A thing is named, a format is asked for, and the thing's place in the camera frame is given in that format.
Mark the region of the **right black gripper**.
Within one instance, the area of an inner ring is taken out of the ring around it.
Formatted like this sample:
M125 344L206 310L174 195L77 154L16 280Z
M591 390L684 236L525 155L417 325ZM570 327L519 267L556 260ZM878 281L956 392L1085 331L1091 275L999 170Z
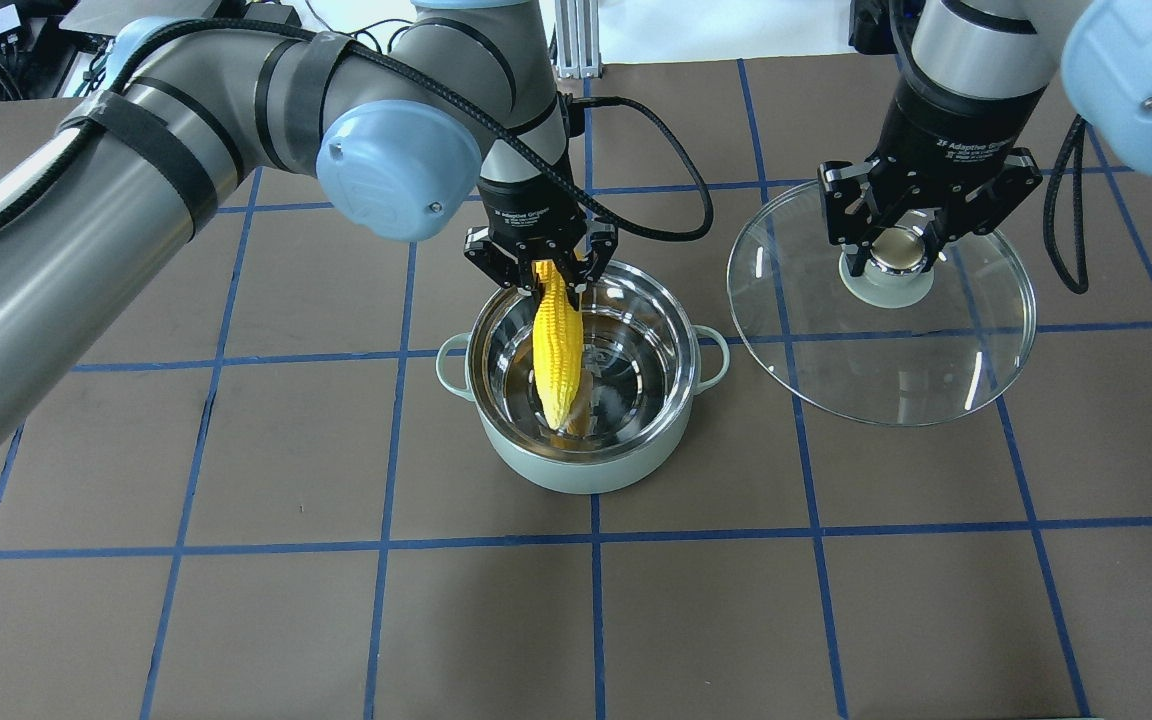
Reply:
M1032 152L1016 146L1043 92L977 99L900 85L872 154L819 165L827 240L844 247L846 276L861 278L882 232L922 210L924 272L947 243L987 234L1043 182Z

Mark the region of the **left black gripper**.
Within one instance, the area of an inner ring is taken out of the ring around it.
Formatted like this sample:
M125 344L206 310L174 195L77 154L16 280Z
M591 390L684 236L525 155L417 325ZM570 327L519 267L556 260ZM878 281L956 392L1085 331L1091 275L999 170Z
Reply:
M576 200L554 184L480 184L484 227L467 233L463 255L503 290L539 296L532 264L556 263L561 297L579 311L582 295L602 278L620 233L589 220Z

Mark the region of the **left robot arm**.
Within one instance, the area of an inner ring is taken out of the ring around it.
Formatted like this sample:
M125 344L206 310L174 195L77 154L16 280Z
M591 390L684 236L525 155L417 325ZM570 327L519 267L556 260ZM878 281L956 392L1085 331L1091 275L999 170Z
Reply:
M538 1L417 1L396 50L251 18L145 18L114 77L0 181L0 444L260 167L384 240L477 187L570 192Z

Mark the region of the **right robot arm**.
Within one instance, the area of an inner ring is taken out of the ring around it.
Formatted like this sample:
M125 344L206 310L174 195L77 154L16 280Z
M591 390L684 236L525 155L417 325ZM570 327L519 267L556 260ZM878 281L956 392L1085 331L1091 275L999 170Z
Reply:
M877 266L877 242L929 210L915 273L947 243L988 234L1041 182L1023 131L1053 78L1076 118L1053 172L1087 128L1152 176L1152 1L854 1L849 41L895 55L901 79L863 162L820 164L828 240L846 279Z

